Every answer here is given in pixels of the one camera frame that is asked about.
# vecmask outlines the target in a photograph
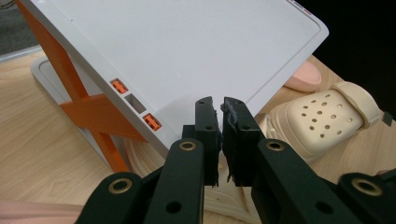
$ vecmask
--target orange port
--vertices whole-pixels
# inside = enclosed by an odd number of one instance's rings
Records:
[[[147,114],[145,117],[143,117],[143,120],[152,130],[154,130],[154,132],[162,127],[161,123],[158,122],[158,120],[156,120],[151,114]]]
[[[128,89],[126,89],[122,82],[118,79],[114,79],[113,81],[111,81],[111,85],[113,85],[114,89],[116,89],[121,94],[124,94],[128,91]]]

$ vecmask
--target orange frame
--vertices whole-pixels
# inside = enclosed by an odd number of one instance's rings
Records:
[[[71,101],[62,103],[61,108],[78,127],[90,130],[114,172],[129,171],[110,135],[139,141],[145,138],[104,94],[87,93],[66,50],[20,1],[17,5],[70,95]]]

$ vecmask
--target white plastic surface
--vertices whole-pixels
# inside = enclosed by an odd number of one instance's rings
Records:
[[[163,156],[183,125],[194,123],[197,100],[212,96],[219,110],[230,96],[254,115],[328,35],[294,1],[22,3]],[[111,87],[115,78],[127,93]],[[138,114],[128,94],[147,111]],[[160,130],[143,121],[148,113]]]

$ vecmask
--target light wood surface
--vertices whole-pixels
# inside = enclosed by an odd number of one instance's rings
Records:
[[[43,52],[0,63],[0,200],[84,204],[112,174],[62,109],[33,78],[30,64]],[[320,91],[341,80],[316,58]],[[282,88],[262,111],[306,93]],[[260,123],[262,116],[257,117]],[[342,142],[311,164],[320,176],[374,175],[396,167],[396,128],[382,121]],[[205,212],[205,223],[243,223]]]

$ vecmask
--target brass screw hole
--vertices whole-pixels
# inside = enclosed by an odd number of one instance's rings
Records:
[[[267,142],[267,144],[265,145],[273,151],[282,151],[283,149],[285,149],[285,147],[278,142]]]
[[[132,187],[132,180],[128,178],[116,179],[108,186],[108,191],[112,194],[122,194]]]
[[[358,191],[365,193],[370,196],[380,196],[382,195],[382,189],[375,183],[362,179],[362,178],[353,178],[352,186]]]
[[[196,148],[196,145],[193,142],[182,142],[180,145],[178,145],[178,147],[185,151],[191,151]]]

